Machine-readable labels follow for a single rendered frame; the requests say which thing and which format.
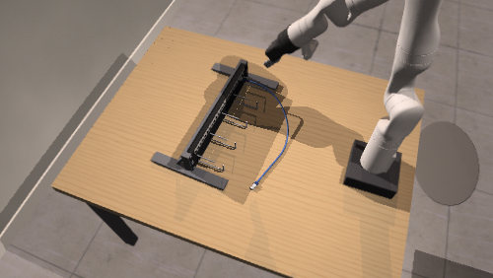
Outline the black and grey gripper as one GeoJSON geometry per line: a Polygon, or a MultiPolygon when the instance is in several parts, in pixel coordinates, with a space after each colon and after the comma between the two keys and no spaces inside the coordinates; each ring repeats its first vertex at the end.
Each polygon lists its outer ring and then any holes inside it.
{"type": "Polygon", "coordinates": [[[300,30],[299,23],[300,20],[288,26],[265,50],[265,55],[269,58],[263,63],[266,68],[279,62],[284,54],[291,54],[299,48],[302,49],[302,57],[305,60],[309,60],[313,56],[318,41],[306,38],[300,30]]]}

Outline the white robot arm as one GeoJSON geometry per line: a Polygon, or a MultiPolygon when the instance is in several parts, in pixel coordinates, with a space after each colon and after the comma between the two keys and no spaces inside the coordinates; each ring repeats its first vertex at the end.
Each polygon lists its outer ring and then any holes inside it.
{"type": "MultiPolygon", "coordinates": [[[[327,30],[326,17],[337,27],[344,28],[362,13],[386,1],[320,0],[300,20],[300,30],[306,38],[314,39],[327,30]]],[[[402,141],[424,114],[414,85],[417,75],[428,69],[436,56],[440,42],[438,14],[442,1],[405,0],[392,72],[384,96],[389,116],[379,120],[360,160],[369,173],[387,172],[402,141]]]]}

